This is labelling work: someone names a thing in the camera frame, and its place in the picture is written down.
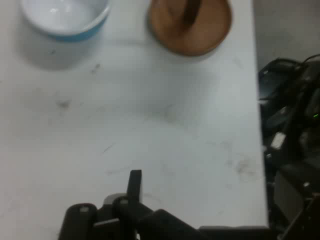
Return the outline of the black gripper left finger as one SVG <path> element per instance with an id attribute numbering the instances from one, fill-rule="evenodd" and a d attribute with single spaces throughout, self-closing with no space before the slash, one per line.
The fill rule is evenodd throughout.
<path id="1" fill-rule="evenodd" d="M 65 212 L 60 240 L 135 240 L 137 232 L 117 216 L 116 203 L 137 199 L 137 171 L 131 170 L 125 193 L 107 196 L 101 208 L 91 203 L 70 206 Z"/>

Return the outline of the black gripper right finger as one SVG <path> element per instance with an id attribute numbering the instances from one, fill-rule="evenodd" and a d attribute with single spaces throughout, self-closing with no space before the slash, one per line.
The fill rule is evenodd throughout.
<path id="1" fill-rule="evenodd" d="M 135 203 L 136 230 L 141 240 L 207 240 L 203 233 L 169 212 Z"/>

